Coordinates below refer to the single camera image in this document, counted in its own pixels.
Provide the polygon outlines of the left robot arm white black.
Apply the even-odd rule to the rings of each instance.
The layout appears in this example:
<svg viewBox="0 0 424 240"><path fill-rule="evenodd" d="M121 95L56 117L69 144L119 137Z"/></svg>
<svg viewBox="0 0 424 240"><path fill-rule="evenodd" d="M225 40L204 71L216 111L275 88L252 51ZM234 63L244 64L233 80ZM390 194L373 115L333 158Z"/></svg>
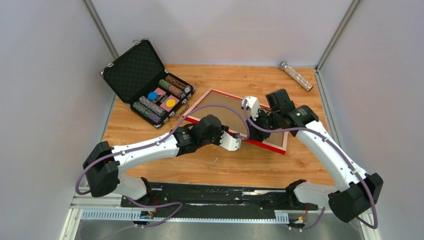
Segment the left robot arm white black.
<svg viewBox="0 0 424 240"><path fill-rule="evenodd" d="M241 141L229 134L228 129L217 117L207 115L198 123L179 126L151 140L120 146L100 142L82 165L88 193L94 198L120 194L142 207L149 206L153 201L152 191L141 178L126 175L127 170L151 161L191 154L209 144L236 151Z"/></svg>

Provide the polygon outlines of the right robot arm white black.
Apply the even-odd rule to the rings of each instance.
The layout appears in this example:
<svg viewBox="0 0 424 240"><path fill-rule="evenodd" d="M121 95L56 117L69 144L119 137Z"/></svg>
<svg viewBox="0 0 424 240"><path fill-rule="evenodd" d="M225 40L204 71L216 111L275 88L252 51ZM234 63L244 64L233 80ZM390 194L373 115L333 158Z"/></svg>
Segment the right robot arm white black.
<svg viewBox="0 0 424 240"><path fill-rule="evenodd" d="M293 182L285 195L286 204L292 209L303 204L329 208L342 222L358 219L376 229L376 204L384 183L381 176L369 174L355 163L333 140L318 115L307 105L296 107L285 89L267 94L266 99L269 110L264 110L256 97L243 98L241 108L248 126L263 135L289 132L315 155L335 183Z"/></svg>

